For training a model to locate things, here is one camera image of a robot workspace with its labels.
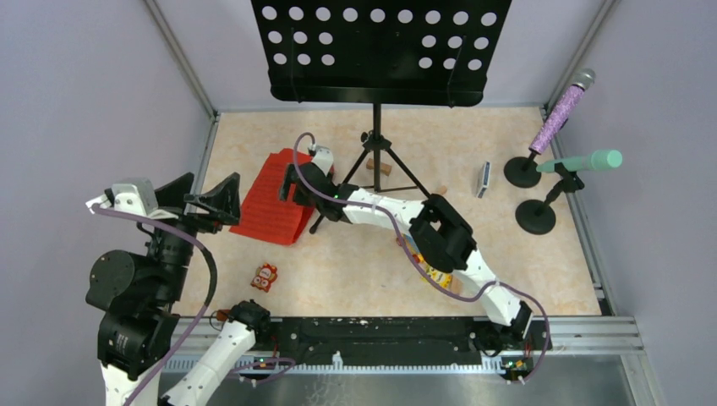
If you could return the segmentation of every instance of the marble patterned surface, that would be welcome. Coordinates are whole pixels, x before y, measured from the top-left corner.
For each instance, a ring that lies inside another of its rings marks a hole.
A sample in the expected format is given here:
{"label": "marble patterned surface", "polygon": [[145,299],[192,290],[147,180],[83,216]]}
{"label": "marble patterned surface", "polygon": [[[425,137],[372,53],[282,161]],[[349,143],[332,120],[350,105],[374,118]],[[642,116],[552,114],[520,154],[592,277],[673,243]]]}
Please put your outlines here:
{"label": "marble patterned surface", "polygon": [[[427,189],[448,187],[445,197],[473,226],[473,237],[500,280],[532,294],[551,315],[598,315],[566,199],[561,197],[553,205],[557,224],[545,236],[525,233],[514,219],[520,202],[542,199],[558,180],[548,174],[537,187],[519,189],[502,173],[508,159],[526,155],[541,124],[535,107],[384,109],[382,133]],[[205,190],[236,171],[241,174],[243,199],[269,154],[293,146],[304,131],[313,132],[319,144],[332,149],[337,179],[342,179],[362,151],[359,135],[371,125],[369,109],[222,114]],[[394,163],[386,154],[383,159]],[[549,159],[548,151],[538,161]],[[494,170],[485,197],[477,199],[474,185],[485,161],[492,162]],[[353,183],[372,184],[372,179],[362,165]],[[390,177],[382,175],[384,188],[405,185],[410,181],[396,165]],[[422,198],[417,190],[387,195]],[[324,222],[315,235],[307,227],[290,247],[228,231],[200,239],[219,268],[212,309],[255,299],[273,315],[284,316],[484,315],[479,303],[447,298],[422,281],[394,242],[394,234],[385,229]],[[278,279],[269,293],[249,286],[264,262],[278,267]],[[206,295],[207,283],[206,264],[195,255],[183,298],[174,311],[193,315]]]}

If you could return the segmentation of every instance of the black bracket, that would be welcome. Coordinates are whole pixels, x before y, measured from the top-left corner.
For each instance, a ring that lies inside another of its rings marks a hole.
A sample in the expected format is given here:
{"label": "black bracket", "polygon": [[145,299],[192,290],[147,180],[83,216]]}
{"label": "black bracket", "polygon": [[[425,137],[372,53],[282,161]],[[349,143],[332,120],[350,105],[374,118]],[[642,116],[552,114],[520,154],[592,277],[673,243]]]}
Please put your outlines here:
{"label": "black bracket", "polygon": [[239,174],[232,173],[203,195],[184,195],[184,203],[200,207],[203,217],[225,225],[239,224]]}
{"label": "black bracket", "polygon": [[[441,224],[437,230],[434,222]],[[411,220],[408,231],[426,262],[441,272],[468,268],[468,256],[476,250],[473,229],[441,195],[424,201],[424,209]]]}

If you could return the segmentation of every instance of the black round microphone base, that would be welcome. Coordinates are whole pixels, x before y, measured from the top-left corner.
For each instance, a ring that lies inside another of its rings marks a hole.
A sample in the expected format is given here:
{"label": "black round microphone base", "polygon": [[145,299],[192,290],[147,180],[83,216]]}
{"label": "black round microphone base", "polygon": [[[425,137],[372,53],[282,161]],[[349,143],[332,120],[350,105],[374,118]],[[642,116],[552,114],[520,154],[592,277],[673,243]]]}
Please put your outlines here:
{"label": "black round microphone base", "polygon": [[517,207],[516,221],[520,228],[531,234],[543,235],[556,226],[556,213],[550,206],[539,215],[535,214],[542,205],[540,200],[525,200]]}
{"label": "black round microphone base", "polygon": [[526,170],[523,170],[526,162],[528,162],[528,158],[525,156],[516,156],[503,167],[503,173],[506,175],[508,182],[518,188],[532,188],[540,182],[540,177],[542,176],[542,173],[536,170],[538,164],[532,160],[528,162]]}

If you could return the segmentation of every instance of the microphone stand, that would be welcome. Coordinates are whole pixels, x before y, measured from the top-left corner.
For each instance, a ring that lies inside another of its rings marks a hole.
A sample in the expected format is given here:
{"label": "microphone stand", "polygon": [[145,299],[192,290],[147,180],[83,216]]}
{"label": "microphone stand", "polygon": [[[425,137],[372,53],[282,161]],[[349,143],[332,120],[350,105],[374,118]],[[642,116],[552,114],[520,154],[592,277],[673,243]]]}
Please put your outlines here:
{"label": "microphone stand", "polygon": [[548,192],[545,200],[525,200],[516,209],[518,225],[531,234],[547,234],[556,226],[556,213],[550,203],[556,201],[560,193],[575,193],[585,188],[577,173],[568,172],[562,162],[556,164],[555,171],[562,179]]}

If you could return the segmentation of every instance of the cable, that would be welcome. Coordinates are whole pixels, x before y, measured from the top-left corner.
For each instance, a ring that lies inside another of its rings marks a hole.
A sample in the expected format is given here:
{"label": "cable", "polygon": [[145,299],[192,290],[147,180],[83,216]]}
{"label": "cable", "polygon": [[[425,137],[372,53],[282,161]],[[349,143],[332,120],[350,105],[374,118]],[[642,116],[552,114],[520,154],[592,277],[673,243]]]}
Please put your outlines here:
{"label": "cable", "polygon": [[164,222],[160,222],[151,218],[137,216],[135,214],[126,213],[123,211],[114,211],[109,209],[104,209],[100,207],[98,204],[92,205],[92,211],[103,215],[107,217],[115,217],[115,218],[122,218],[125,220],[130,220],[133,222],[141,222],[147,225],[150,225],[154,228],[159,228],[163,231],[166,231],[170,234],[174,234],[177,237],[183,239],[184,241],[187,241],[188,243],[192,244],[193,246],[197,247],[204,256],[204,259],[206,261],[206,265],[209,267],[209,289],[206,293],[206,299],[204,301],[204,304],[200,308],[200,311],[197,313],[197,315],[192,319],[192,321],[189,323],[189,326],[186,330],[182,333],[182,335],[179,337],[179,340],[174,343],[174,345],[167,351],[167,353],[162,357],[159,362],[156,363],[154,368],[150,371],[149,374],[147,374],[140,384],[132,391],[132,393],[129,395],[126,401],[124,401],[125,406],[129,406],[135,398],[142,392],[142,389],[144,389],[158,374],[162,368],[164,368],[164,365],[169,362],[169,359],[172,358],[174,353],[177,352],[179,347],[182,346],[182,343],[184,343],[184,340],[187,339],[189,334],[194,330],[194,328],[199,324],[201,318],[204,316],[204,313],[206,312],[206,309],[209,307],[209,303],[211,303],[212,298],[214,298],[214,292],[216,291],[216,262],[214,261],[214,257],[211,255],[211,252],[196,238],[193,237],[187,233],[185,233],[182,230],[179,230],[175,227],[170,226],[169,224],[166,224]]}
{"label": "cable", "polygon": [[260,385],[263,383],[269,383],[271,381],[275,381],[275,380],[279,379],[280,377],[282,377],[289,370],[291,370],[294,366],[296,366],[296,360],[292,359],[292,358],[267,358],[267,359],[264,359],[263,361],[255,361],[255,362],[252,362],[251,364],[239,366],[238,368],[234,368],[234,369],[230,370],[229,373],[230,374],[238,373],[241,370],[246,370],[248,368],[254,368],[255,366],[266,365],[266,364],[276,364],[276,366],[274,367],[274,370],[276,370],[276,368],[279,367],[279,364],[281,362],[288,362],[290,365],[288,367],[284,368],[283,370],[280,370],[276,374],[273,374],[273,375],[266,377],[262,380],[256,381],[256,384]]}
{"label": "cable", "polygon": [[[325,194],[321,193],[317,188],[312,186],[308,180],[306,180],[306,178],[304,177],[304,174],[301,173],[301,168],[299,167],[299,164],[298,164],[298,144],[301,142],[301,140],[304,137],[307,137],[307,136],[311,138],[311,144],[316,145],[316,138],[314,137],[314,135],[311,134],[310,132],[305,132],[305,133],[302,133],[296,139],[296,142],[293,145],[293,152],[292,152],[294,169],[296,169],[298,178],[301,179],[301,183],[304,184],[304,187],[306,187],[306,189],[310,190],[313,194],[319,196],[321,199],[324,199],[324,200],[328,200],[328,201],[338,203],[341,205],[373,208],[374,205],[371,205],[369,203],[337,199],[335,197],[325,195]],[[465,298],[461,295],[455,294],[449,290],[444,289],[438,282],[434,281],[433,278],[430,277],[426,273],[426,271],[419,265],[419,263],[413,258],[413,255],[411,255],[411,252],[408,250],[406,242],[403,240],[403,237],[401,235],[401,229],[398,227],[398,223],[396,222],[396,219],[393,218],[393,215],[391,214],[391,212],[382,206],[375,206],[375,209],[382,212],[383,214],[385,214],[388,217],[388,219],[391,221],[391,225],[393,226],[393,231],[396,232],[396,236],[399,238],[399,241],[401,242],[401,247],[403,248],[403,252],[406,254],[406,257],[408,257],[408,260],[411,261],[411,263],[413,264],[413,267],[416,268],[416,270],[419,272],[419,274],[423,278],[425,278],[425,280],[428,281],[428,283],[430,283],[431,286],[438,289],[444,295],[446,295],[450,298],[454,298],[456,300],[460,300],[462,302],[475,302],[476,300],[480,299],[481,296],[483,296],[483,293],[485,293],[485,290],[487,288],[498,284],[499,286],[502,286],[503,288],[506,288],[509,291],[511,291],[519,296],[523,296],[524,298],[530,300],[531,302],[533,302],[535,304],[536,307],[538,307],[538,309],[540,310],[540,313],[543,315],[543,319],[545,320],[545,342],[543,343],[543,349],[540,352],[540,356],[538,357],[538,361],[535,363],[533,370],[531,370],[530,373],[523,378],[523,382],[527,382],[528,380],[530,380],[533,377],[534,372],[537,371],[538,368],[540,367],[540,365],[543,364],[543,359],[545,358],[545,353],[548,351],[548,342],[550,341],[550,323],[548,322],[548,315],[545,312],[543,305],[541,305],[538,302],[538,300],[536,300],[533,296],[526,294],[524,292],[521,292],[520,290],[518,290],[504,282],[490,281],[490,282],[486,283],[485,285],[483,285],[483,287],[478,291],[478,293],[475,294],[475,296],[473,296],[472,298]]]}

